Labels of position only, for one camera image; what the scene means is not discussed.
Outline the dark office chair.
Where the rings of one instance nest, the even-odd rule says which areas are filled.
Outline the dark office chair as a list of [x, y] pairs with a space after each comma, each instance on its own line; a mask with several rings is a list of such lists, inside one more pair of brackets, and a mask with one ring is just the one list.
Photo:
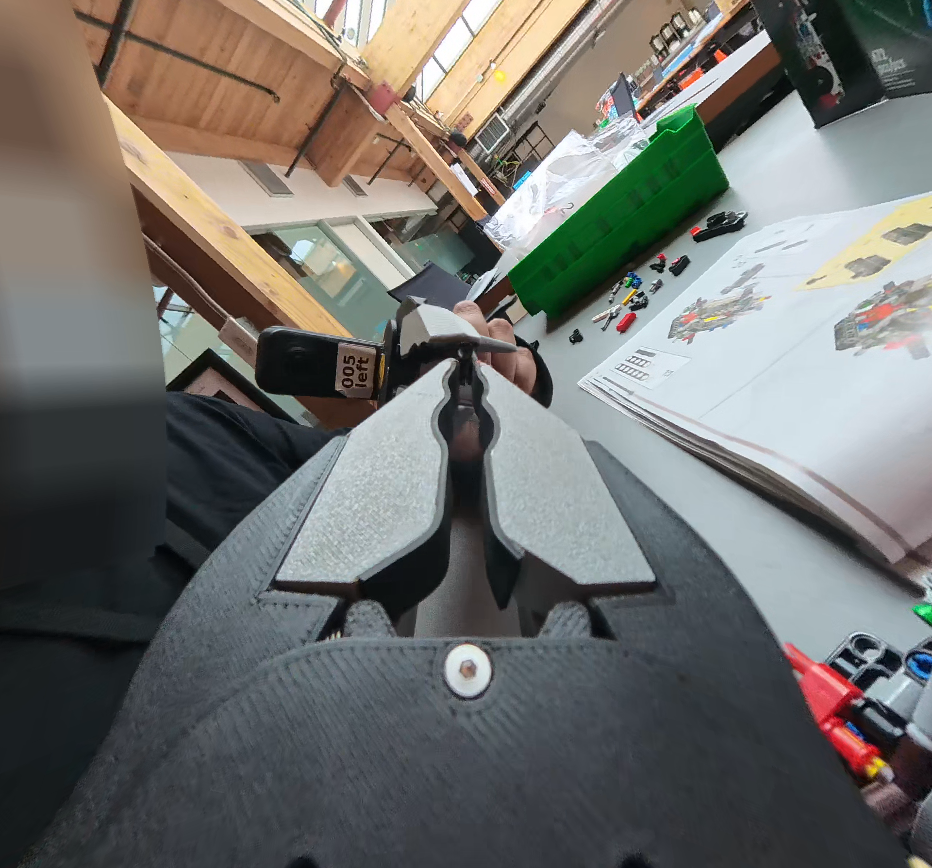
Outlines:
[[458, 275], [430, 260], [409, 280], [388, 290], [388, 295], [399, 303], [419, 299], [426, 304], [453, 311], [457, 304], [467, 300], [470, 289]]

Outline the open lego instruction booklet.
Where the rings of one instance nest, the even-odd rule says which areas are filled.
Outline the open lego instruction booklet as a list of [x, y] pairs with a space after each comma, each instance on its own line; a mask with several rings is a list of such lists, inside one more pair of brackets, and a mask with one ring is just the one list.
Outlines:
[[578, 385], [930, 584], [930, 193], [743, 237]]

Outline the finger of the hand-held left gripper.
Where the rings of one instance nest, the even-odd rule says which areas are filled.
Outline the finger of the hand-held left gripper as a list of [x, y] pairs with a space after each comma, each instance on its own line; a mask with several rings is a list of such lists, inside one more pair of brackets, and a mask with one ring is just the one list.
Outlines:
[[440, 359], [461, 353], [513, 353], [517, 346], [483, 335], [449, 309], [408, 298], [399, 307], [402, 359]]

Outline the green plastic bin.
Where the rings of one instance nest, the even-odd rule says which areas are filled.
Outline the green plastic bin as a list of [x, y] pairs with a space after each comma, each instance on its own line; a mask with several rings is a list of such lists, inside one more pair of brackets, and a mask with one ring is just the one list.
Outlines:
[[558, 317], [729, 188], [696, 105], [663, 117], [646, 149], [508, 273], [530, 315]]

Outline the black and red lego subassembly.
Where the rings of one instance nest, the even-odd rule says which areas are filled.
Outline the black and red lego subassembly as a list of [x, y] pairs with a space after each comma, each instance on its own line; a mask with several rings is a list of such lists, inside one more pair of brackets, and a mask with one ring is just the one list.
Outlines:
[[691, 229], [691, 236], [695, 243], [705, 243], [716, 237], [738, 233], [746, 224], [748, 212], [723, 211], [709, 217], [705, 226], [696, 226]]

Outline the white table with wooden edge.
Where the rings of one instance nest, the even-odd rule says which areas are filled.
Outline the white table with wooden edge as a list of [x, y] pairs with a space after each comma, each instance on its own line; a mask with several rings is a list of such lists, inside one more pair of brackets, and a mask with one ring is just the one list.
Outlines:
[[661, 105], [644, 120], [642, 128], [651, 135], [661, 119], [693, 106], [713, 148], [720, 152], [784, 76], [771, 37], [761, 31], [723, 63]]

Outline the scatter of small lego pieces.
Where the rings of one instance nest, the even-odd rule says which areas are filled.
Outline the scatter of small lego pieces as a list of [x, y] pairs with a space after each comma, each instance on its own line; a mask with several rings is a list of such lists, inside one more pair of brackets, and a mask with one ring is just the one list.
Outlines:
[[647, 267], [653, 279], [646, 281], [635, 268], [627, 270], [612, 286], [606, 308], [594, 315], [590, 323], [599, 325], [602, 333], [612, 326], [618, 334], [627, 333], [635, 325], [637, 315], [646, 311], [651, 298], [666, 284], [665, 277], [680, 275], [690, 263], [687, 254], [669, 258], [661, 253]]

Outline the black lego set box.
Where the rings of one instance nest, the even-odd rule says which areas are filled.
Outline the black lego set box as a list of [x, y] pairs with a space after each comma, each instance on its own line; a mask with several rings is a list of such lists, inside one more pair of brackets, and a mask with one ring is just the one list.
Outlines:
[[751, 0], [816, 128], [931, 92], [931, 0]]

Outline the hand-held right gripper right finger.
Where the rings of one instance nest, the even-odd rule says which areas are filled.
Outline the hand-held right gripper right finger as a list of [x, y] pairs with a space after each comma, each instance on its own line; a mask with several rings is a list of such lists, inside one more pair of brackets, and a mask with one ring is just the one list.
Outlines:
[[491, 367], [476, 371], [484, 563], [496, 604], [646, 593], [656, 576], [589, 446]]

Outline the clear plastic bags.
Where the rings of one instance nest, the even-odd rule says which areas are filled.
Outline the clear plastic bags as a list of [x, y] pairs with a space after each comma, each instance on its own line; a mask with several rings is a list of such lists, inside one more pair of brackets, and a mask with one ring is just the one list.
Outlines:
[[484, 226], [505, 252], [527, 256], [635, 161], [649, 143], [633, 119], [584, 137], [570, 132]]

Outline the partly built lego model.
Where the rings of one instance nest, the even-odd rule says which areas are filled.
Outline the partly built lego model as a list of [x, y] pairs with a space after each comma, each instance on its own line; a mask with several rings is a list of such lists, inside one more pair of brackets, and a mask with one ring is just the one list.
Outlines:
[[931, 865], [931, 637], [901, 651], [849, 634], [824, 660], [784, 644], [820, 732], [863, 802], [902, 843], [909, 866]]

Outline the person's left hand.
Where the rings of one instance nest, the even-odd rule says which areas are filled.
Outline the person's left hand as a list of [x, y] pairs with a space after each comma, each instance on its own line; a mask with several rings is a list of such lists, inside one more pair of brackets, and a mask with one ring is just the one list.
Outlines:
[[477, 304], [466, 300], [457, 303], [453, 313], [468, 322], [480, 335], [512, 345], [515, 348], [513, 351], [484, 351], [479, 354], [479, 358], [543, 408], [550, 408], [553, 379], [539, 353], [538, 343], [528, 343], [518, 338], [506, 313], [487, 319]]

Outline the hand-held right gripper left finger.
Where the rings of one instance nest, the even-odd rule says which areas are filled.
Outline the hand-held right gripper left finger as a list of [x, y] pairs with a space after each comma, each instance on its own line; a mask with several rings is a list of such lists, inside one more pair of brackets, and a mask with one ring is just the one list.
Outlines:
[[279, 590], [412, 611], [450, 551], [457, 363], [437, 364], [347, 436], [275, 576]]

